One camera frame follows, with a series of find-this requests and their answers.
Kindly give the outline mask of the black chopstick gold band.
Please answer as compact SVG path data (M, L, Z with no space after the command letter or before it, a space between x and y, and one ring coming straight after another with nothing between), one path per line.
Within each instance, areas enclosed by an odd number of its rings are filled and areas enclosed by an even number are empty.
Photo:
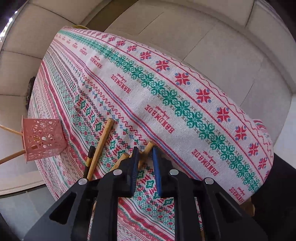
M89 151L88 151L88 155L87 155L87 159L86 159L86 163L85 163L85 169L84 169L84 174L83 174L83 178L87 178L88 176L88 172L92 163L92 159L94 156L96 148L94 146L90 146Z

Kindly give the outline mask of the wooden chopstick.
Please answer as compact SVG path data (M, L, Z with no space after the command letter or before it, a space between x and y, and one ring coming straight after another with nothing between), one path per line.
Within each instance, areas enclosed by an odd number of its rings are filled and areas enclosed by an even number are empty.
M107 137L108 137L108 135L109 135L109 133L111 131L111 128L112 128L113 124L114 124L114 120L109 118L107 120L107 123L106 123L105 127L104 127L102 135L101 135L101 137L99 139L97 148L96 148L94 156L93 156L92 163L91 163L89 171L88 171L87 179L89 181L91 181L92 176L93 176L93 174L95 172L99 157L100 157L100 155L102 153L103 147L104 147L104 145L106 143Z
M153 149L155 146L154 142L149 141L148 144L145 146L145 149L140 153L140 158L138 162L138 170L140 170L147 160L150 151Z
M116 163L114 164L114 166L110 169L110 171L114 171L115 169L118 169L121 161L127 159L129 156L130 155L128 153L123 153L120 156L120 158L116 161Z
M7 127L5 127L3 125L0 125L0 128L3 129L3 130L5 130L5 131L8 131L10 133L14 133L16 135L23 136L23 134L21 132L15 131L15 130L13 130L11 128L7 128Z
M12 160L12 159L14 159L14 158L16 158L18 156L24 155L25 153L26 153L25 150L21 150L21 151L18 151L16 153L14 153L14 154L11 154L10 156L7 156L7 157L1 159L0 164L3 164L5 162L7 162L7 161L10 161L10 160Z

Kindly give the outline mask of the patterned woven tablecloth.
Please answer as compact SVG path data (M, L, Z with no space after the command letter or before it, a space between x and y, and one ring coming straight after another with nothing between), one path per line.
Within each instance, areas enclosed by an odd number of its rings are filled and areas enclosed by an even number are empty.
M56 203L25 240L267 240L242 209L265 182L273 146L215 84L172 57L131 40L63 27L37 73L31 118L59 119L67 148L37 160ZM114 124L91 181L90 146ZM154 142L171 161L174 196L161 198L152 150L133 197L119 197L123 153Z

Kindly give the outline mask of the pink perforated utensil holder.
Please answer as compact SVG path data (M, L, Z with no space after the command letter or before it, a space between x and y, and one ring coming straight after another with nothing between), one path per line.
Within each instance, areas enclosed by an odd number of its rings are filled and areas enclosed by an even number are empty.
M26 162L57 156L67 147L59 119L23 118L21 132Z

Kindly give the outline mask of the dark trash bin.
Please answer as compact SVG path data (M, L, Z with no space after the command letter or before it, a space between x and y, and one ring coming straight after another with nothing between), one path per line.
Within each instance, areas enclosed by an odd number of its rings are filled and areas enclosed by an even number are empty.
M28 88L27 88L27 93L26 93L26 110L29 109L29 105L30 105L30 99L31 99L31 95L32 95L32 91L33 91L33 87L34 87L34 83L35 83L35 79L36 77L33 76L28 84Z

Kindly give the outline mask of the brown floor mat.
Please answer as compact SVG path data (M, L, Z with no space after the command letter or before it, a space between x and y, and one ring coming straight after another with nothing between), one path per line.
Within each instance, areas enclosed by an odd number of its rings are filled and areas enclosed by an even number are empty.
M86 20L86 27L91 30L104 32L122 13L137 1L114 0L103 1Z

